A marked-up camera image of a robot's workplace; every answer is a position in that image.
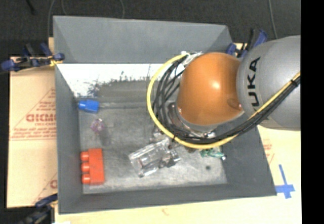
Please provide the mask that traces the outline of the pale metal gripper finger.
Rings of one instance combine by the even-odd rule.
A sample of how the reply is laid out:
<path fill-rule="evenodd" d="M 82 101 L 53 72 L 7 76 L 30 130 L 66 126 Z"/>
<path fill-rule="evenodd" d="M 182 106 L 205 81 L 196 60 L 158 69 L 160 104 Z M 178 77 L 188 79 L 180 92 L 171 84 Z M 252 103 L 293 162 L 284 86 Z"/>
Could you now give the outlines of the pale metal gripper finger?
<path fill-rule="evenodd" d="M 129 155 L 132 165 L 160 165 L 167 163 L 169 152 L 169 141 L 162 140 L 149 144 Z"/>
<path fill-rule="evenodd" d="M 181 160 L 176 152 L 149 154 L 146 153 L 137 159 L 139 163 L 139 177 L 148 176 L 164 167 L 172 167 Z"/>

